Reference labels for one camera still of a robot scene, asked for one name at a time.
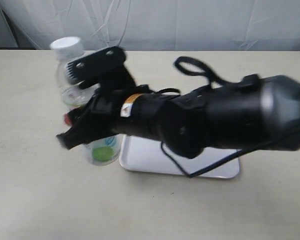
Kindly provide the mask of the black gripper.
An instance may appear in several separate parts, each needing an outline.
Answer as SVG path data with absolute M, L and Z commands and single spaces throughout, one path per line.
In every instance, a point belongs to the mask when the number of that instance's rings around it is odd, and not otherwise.
M 70 85 L 78 85 L 80 89 L 96 84 L 100 87 L 87 111 L 73 109 L 64 115 L 70 128 L 56 135 L 63 148 L 70 150 L 113 136 L 124 101 L 133 94 L 150 92 L 147 84 L 136 84 L 124 65 L 125 61 L 125 51 L 113 46 L 66 63 L 66 80 Z

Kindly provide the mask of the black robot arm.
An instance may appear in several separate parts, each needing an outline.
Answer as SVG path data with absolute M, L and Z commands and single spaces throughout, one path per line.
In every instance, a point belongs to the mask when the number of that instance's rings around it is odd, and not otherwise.
M 300 83 L 285 75 L 220 78 L 208 65 L 181 56 L 174 66 L 210 84 L 187 94 L 137 85 L 126 54 L 108 47 L 70 62 L 66 69 L 83 85 L 98 83 L 89 102 L 68 113 L 71 128 L 57 136 L 66 149 L 118 134 L 164 143 L 193 159 L 207 147 L 297 151 L 300 149 Z

